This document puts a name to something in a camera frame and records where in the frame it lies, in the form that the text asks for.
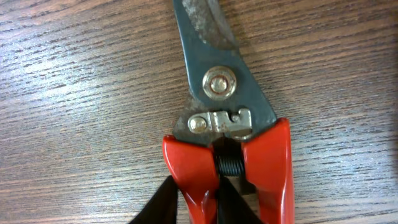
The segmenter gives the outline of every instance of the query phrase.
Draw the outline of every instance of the hand tool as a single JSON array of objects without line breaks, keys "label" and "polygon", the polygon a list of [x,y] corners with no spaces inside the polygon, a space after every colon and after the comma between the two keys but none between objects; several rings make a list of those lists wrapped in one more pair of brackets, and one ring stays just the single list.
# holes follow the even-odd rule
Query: hand tool
[{"label": "hand tool", "polygon": [[[173,4],[190,94],[163,140],[172,177],[131,223],[175,223],[177,189],[194,224],[293,223],[289,122],[277,119],[243,62],[218,1]],[[225,177],[231,175],[256,187],[259,217]]]}]

